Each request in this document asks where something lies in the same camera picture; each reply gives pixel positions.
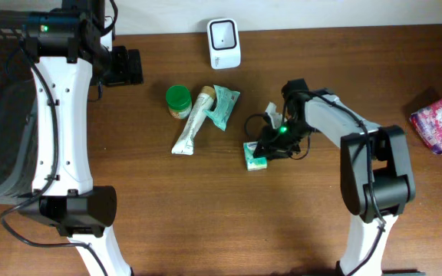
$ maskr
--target wooden table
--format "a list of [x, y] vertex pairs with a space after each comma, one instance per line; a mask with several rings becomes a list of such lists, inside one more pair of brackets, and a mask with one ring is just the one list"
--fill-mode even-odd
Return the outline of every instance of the wooden table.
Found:
[[[240, 41], [241, 65], [223, 71], [209, 65], [205, 34], [115, 41], [140, 49], [146, 82], [106, 89], [89, 105], [88, 152], [94, 184], [117, 190], [114, 228], [135, 272], [261, 275], [335, 266], [349, 224], [339, 150], [315, 134], [306, 159], [274, 161], [257, 172], [246, 171], [242, 151], [247, 116], [269, 101], [281, 108], [282, 86], [304, 77], [310, 88], [333, 88], [368, 120], [408, 133], [417, 198], [391, 232], [383, 268], [442, 275], [442, 156], [407, 120], [442, 97], [442, 25], [254, 31]], [[185, 124], [167, 111], [165, 92], [174, 84], [187, 86], [193, 98], [204, 85], [241, 92], [226, 131], [207, 120], [193, 156], [170, 153]], [[35, 241], [65, 241], [26, 218], [10, 222]], [[87, 271], [74, 249], [31, 248], [0, 226], [0, 274]]]

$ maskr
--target green bottle cap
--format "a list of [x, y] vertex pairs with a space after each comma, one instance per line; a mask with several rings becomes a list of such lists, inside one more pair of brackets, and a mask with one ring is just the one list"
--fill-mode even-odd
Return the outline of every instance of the green bottle cap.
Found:
[[192, 103], [189, 90], [183, 85], [174, 85], [168, 88], [167, 104], [172, 110], [185, 110]]

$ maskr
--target gray basket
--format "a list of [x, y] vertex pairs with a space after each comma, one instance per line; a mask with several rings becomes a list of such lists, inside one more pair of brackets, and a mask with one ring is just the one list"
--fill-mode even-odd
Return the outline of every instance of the gray basket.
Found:
[[21, 53], [10, 63], [11, 77], [5, 73], [21, 32], [3, 23], [0, 21], [0, 203], [15, 204], [16, 196], [30, 192], [35, 174], [37, 110], [35, 84]]

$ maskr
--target white device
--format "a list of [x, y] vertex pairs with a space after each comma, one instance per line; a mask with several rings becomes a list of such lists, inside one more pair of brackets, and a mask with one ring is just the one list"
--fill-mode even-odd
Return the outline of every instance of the white device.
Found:
[[209, 21], [207, 24], [209, 55], [213, 69], [238, 67], [242, 61], [238, 27], [231, 18]]

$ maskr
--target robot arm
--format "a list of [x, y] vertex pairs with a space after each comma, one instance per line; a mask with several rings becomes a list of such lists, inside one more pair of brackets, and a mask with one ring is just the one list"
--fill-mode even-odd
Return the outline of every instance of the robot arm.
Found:
[[[351, 213], [351, 227], [348, 247], [338, 262], [337, 271], [341, 275], [381, 275], [381, 258], [391, 227], [405, 204], [415, 196], [404, 131], [398, 126], [381, 127], [365, 120], [349, 110], [329, 89], [310, 92], [303, 79], [289, 81], [282, 88], [282, 96], [285, 98], [283, 110], [287, 109], [290, 116], [284, 122], [285, 131], [265, 126], [254, 157], [291, 157], [299, 153], [295, 145], [315, 131], [323, 133], [340, 148], [341, 194]], [[367, 135], [356, 120], [365, 126]], [[386, 221], [384, 231], [378, 230], [381, 222], [371, 206], [367, 144], [371, 147], [371, 157], [387, 163], [385, 168], [373, 171], [374, 197]]]
[[[21, 28], [20, 48], [31, 64], [38, 102], [38, 159], [32, 193], [0, 216], [21, 241], [41, 247], [77, 247], [92, 275], [131, 275], [114, 236], [117, 195], [93, 187], [87, 158], [87, 95], [90, 85], [143, 82], [138, 50], [112, 47], [112, 20], [104, 1], [63, 0], [51, 12], [0, 11]], [[16, 233], [4, 217], [18, 210], [55, 227], [71, 244], [38, 244]]]

